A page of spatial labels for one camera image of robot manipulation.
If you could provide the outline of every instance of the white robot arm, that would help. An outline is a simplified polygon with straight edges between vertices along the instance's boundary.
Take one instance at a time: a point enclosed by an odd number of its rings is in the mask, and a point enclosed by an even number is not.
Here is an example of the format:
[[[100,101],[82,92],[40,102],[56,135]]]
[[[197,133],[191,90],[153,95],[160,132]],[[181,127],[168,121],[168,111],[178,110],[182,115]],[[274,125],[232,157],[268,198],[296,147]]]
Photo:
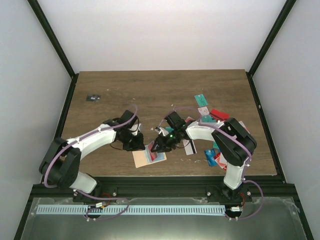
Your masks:
[[[219,123],[203,123],[199,121],[185,122],[175,111],[165,118],[173,129],[168,133],[159,127],[159,135],[152,146],[152,152],[169,152],[176,148],[181,140],[207,140],[216,142],[221,150],[220,158],[227,161],[223,183],[223,193],[232,198],[244,180],[244,170],[257,147],[255,139],[234,118]]]
[[[115,141],[122,142],[126,151],[144,150],[141,128],[138,117],[126,110],[120,118],[109,119],[81,136],[67,140],[57,137],[51,143],[39,171],[44,176],[48,174],[48,180],[61,189],[72,188],[91,194],[97,186],[97,181],[79,171],[80,161],[94,150]],[[63,148],[68,148],[64,153],[65,158],[56,158]]]

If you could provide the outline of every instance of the white backdrop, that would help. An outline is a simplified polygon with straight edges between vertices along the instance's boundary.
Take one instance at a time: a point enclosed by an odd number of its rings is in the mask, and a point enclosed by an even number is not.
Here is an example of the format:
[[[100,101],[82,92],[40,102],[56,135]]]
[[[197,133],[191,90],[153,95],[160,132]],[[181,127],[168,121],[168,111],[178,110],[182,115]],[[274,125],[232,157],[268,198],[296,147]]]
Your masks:
[[[0,2],[0,239],[12,240],[71,79],[28,2]]]
[[[75,72],[250,69],[285,0],[39,0]]]
[[[296,1],[254,82],[283,167],[320,239],[319,0]]]

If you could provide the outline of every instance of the wooden tabletop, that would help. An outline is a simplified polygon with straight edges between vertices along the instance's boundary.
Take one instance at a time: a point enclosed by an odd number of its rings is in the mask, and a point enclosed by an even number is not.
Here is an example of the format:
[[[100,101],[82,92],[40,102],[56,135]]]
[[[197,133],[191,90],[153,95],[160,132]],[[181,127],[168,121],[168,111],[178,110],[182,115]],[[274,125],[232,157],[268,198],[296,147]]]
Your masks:
[[[275,175],[266,136],[244,70],[163,70],[163,71],[84,71],[79,74],[62,137],[80,136],[103,121],[120,117],[131,105],[138,106],[144,143],[156,139],[154,128],[173,108],[198,108],[195,95],[203,94],[208,109],[213,108],[243,121],[256,139],[252,164],[247,175]],[[99,101],[86,101],[88,95],[101,95]],[[192,110],[178,111],[186,119],[197,118]],[[184,149],[166,153],[167,160],[135,167],[131,152],[105,145],[87,155],[80,171],[93,176],[214,176],[224,175],[219,166],[210,167],[204,150],[212,142],[196,140],[197,154]]]

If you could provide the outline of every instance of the red card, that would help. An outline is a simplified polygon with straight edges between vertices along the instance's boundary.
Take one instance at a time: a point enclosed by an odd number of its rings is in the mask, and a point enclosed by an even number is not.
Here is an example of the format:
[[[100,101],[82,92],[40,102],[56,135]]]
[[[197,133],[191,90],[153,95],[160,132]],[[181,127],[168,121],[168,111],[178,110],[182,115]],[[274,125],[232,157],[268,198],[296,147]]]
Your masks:
[[[189,122],[190,120],[194,120],[194,119],[193,119],[192,117],[188,116],[188,117],[186,118],[185,122],[187,123],[187,122]]]
[[[150,156],[151,156],[151,161],[155,160],[158,157],[158,153],[157,152],[151,152],[152,146],[155,144],[155,141],[152,141],[149,143],[148,145],[148,150],[150,152]]]
[[[229,114],[222,112],[222,111],[218,111],[217,109],[212,109],[210,112],[211,117],[213,117],[214,119],[220,120],[220,121],[225,121],[229,118]]]
[[[214,159],[217,159],[218,157],[220,157],[220,154],[221,154],[221,153],[219,152],[219,153],[218,153],[217,155],[215,155],[213,158],[214,158]]]

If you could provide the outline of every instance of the teal card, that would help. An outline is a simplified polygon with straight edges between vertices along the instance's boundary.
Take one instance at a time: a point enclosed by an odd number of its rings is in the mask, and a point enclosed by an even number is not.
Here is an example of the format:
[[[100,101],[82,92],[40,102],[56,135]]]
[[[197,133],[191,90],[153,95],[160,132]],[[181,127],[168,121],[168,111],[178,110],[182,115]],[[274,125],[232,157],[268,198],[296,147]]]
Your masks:
[[[195,95],[195,100],[198,103],[199,107],[207,106],[208,102],[203,94]]]
[[[202,116],[202,117],[201,117],[201,121],[202,121],[203,123],[215,123],[215,122],[216,122],[216,120],[213,119],[210,115]]]
[[[167,130],[169,133],[171,133],[174,130],[173,128],[171,128],[169,126],[166,126],[164,129]]]

